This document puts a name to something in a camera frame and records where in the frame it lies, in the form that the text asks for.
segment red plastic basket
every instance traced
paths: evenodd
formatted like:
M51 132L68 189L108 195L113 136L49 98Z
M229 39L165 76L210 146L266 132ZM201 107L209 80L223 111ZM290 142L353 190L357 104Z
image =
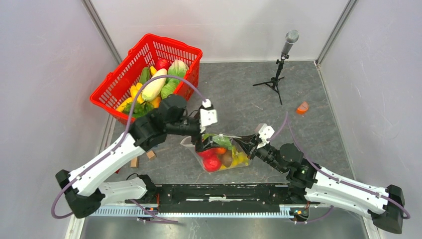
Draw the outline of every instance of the red plastic basket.
M93 104L104 108L119 122L126 124L128 115L115 109L130 97L130 87L139 82L140 74L145 66L153 66L158 59L164 58L173 62L182 60L189 66L185 79L195 87L198 86L199 61L202 51L188 46L183 42L168 38L146 34L127 53L127 57L120 63L115 71L110 72L100 86L91 94ZM193 90L184 82L180 82L174 94L183 96L188 100Z

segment gray tabletop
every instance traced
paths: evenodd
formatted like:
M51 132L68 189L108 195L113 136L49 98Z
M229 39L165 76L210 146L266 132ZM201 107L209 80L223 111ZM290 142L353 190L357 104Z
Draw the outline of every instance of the gray tabletop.
M304 151L315 162L333 172L352 177L334 122L323 84L313 62L287 62L282 71L284 79L279 87L283 105L277 94L267 86L252 84L274 77L274 62L205 63L201 64L199 90L211 100L218 112L219 124L207 128L210 133L249 135L259 123L267 123L277 130L286 111L293 131ZM304 115L295 113L303 102L309 103ZM193 94L188 102L189 112L198 109L200 97ZM113 140L124 131L116 123ZM255 158L246 167L214 173L205 172L193 154L180 145L184 137L170 135L165 143L154 148L157 155L149 160L141 156L139 168L123 166L108 181L126 179L131 173L148 174L154 183L231 183L231 182L287 182L286 175ZM293 142L289 130L283 129L272 141L276 148Z

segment orange object on floor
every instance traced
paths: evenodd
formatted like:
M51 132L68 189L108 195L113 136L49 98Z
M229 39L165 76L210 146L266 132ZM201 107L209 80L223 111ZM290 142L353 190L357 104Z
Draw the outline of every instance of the orange object on floor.
M303 115L306 111L308 111L309 105L306 101L304 101L297 109L296 113Z

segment black tripod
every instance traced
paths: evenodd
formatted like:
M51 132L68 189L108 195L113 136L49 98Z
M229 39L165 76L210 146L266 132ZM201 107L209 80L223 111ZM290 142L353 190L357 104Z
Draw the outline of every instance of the black tripod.
M276 77L272 77L270 81L266 81L266 82L262 82L262 83L258 83L258 84L253 84L252 86L260 86L260 85L267 85L268 87L270 87L271 89L273 89L273 91L277 92L278 94L278 99L280 99L280 104L282 105L283 103L281 102L281 96L280 96L280 91L278 90L278 82L284 78L284 76L282 78L278 78L280 76L281 70L283 69L283 65L284 65L284 60L288 59L289 55L287 54L282 54L281 55L281 60L276 61L276 64L278 64L278 69L276 72Z

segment metal frame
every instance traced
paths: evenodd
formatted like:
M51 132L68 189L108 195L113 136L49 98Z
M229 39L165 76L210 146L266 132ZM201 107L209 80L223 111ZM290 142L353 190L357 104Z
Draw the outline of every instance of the metal frame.
M122 58L120 54L118 53L117 48L114 45L113 41L111 40L111 37L106 30L106 27L101 21L101 18L98 15L97 10L95 10L93 3L91 2L91 0L81 0L81 1L84 4L85 8L87 9L87 12L89 13L95 26L97 27L98 32L100 33L101 37L103 37L107 47L109 48L111 54L113 55L113 58L119 64L122 61Z
M347 2L346 7L344 8L343 12L340 15L340 18L337 20L337 23L334 26L330 36L328 37L327 42L325 43L324 47L322 48L321 53L319 54L318 58L316 59L315 63L317 66L321 64L324 60L327 52L330 50L332 44L334 43L335 39L337 38L338 34L340 33L341 29L343 28L344 23L349 18L350 13L352 12L353 8L355 7L358 0L349 0Z

